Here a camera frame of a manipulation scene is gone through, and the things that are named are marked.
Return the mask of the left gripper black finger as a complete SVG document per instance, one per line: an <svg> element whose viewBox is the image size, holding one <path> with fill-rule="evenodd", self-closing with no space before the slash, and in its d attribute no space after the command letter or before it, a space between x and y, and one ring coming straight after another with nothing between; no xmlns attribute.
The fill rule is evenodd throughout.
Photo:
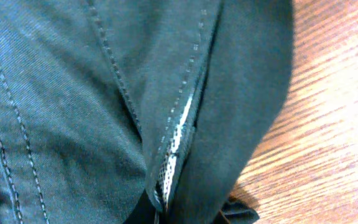
<svg viewBox="0 0 358 224"><path fill-rule="evenodd" d="M213 224L254 224L259 220L258 213L245 203L227 201L213 220Z"/></svg>

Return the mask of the black shorts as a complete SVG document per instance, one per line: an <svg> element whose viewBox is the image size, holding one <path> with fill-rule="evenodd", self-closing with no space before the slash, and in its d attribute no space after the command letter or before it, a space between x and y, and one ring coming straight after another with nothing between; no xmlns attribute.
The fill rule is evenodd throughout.
<svg viewBox="0 0 358 224"><path fill-rule="evenodd" d="M0 223L213 223L292 52L291 1L0 0Z"/></svg>

